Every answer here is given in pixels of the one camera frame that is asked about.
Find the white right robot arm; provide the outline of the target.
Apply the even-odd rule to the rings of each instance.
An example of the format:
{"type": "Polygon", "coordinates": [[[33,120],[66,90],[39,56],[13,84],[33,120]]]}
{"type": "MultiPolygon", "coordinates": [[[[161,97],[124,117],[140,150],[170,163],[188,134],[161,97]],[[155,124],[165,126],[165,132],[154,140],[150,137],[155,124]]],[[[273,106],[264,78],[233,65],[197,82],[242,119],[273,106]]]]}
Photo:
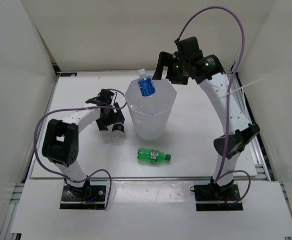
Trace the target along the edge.
{"type": "Polygon", "coordinates": [[[229,92],[230,81],[215,55],[203,57],[198,53],[194,59],[189,60],[180,58],[177,52],[162,51],[153,79],[161,79],[164,67],[168,68],[166,78],[173,84],[185,85],[189,78],[194,79],[219,117],[224,134],[214,140],[218,157],[210,194],[214,199],[221,200],[228,194],[228,187],[233,184],[235,166],[240,154],[259,133],[260,128],[256,123],[250,123],[229,92]]]}

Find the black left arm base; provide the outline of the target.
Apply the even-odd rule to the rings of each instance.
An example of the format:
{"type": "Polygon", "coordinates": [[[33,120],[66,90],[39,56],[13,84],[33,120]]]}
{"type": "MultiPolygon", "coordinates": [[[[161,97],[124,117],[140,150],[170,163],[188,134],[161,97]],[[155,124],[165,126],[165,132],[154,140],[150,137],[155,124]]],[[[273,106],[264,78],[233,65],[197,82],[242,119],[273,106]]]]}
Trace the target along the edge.
{"type": "Polygon", "coordinates": [[[75,188],[64,183],[59,208],[61,210],[105,210],[107,181],[90,181],[82,188],[75,188]]]}

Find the blue label bottle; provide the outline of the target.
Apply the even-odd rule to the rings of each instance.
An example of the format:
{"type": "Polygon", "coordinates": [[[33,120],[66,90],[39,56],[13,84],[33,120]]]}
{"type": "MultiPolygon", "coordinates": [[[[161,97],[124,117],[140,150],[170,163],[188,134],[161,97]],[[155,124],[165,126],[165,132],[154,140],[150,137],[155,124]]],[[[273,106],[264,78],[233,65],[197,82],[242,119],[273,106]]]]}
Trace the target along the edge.
{"type": "Polygon", "coordinates": [[[146,74],[144,68],[139,69],[137,72],[139,74],[138,86],[141,91],[141,95],[143,97],[149,97],[153,95],[156,92],[156,90],[152,81],[152,77],[146,74]]]}

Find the black label small bottle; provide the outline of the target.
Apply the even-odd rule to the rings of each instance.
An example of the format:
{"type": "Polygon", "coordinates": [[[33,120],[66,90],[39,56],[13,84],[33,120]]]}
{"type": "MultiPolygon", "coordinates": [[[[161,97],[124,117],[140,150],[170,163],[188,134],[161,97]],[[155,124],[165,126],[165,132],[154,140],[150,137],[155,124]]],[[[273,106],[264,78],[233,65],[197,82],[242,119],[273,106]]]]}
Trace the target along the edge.
{"type": "Polygon", "coordinates": [[[112,130],[112,141],[116,145],[121,145],[124,142],[125,130],[112,130]]]}

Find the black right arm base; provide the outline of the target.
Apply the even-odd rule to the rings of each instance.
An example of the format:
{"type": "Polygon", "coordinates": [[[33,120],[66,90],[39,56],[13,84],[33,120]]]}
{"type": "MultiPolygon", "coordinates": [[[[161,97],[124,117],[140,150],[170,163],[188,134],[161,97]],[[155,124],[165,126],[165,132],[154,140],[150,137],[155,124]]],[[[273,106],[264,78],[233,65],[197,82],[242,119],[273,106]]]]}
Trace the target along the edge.
{"type": "Polygon", "coordinates": [[[219,186],[211,178],[208,183],[194,184],[189,190],[195,195],[196,211],[198,212],[243,210],[240,191],[234,181],[226,186],[219,186]]]}

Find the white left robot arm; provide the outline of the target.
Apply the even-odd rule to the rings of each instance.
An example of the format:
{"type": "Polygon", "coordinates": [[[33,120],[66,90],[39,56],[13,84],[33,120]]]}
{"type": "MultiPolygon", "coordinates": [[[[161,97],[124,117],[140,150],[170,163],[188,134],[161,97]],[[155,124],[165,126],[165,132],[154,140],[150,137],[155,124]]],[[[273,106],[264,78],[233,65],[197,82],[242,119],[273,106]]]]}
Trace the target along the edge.
{"type": "Polygon", "coordinates": [[[79,200],[89,198],[91,193],[91,188],[85,184],[87,176],[77,161],[79,134],[93,122],[100,131],[108,131],[109,126],[124,121],[120,106],[111,92],[110,96],[90,98],[80,110],[74,110],[64,119],[51,119],[48,122],[42,155],[59,168],[66,183],[74,187],[73,194],[79,200]]]}

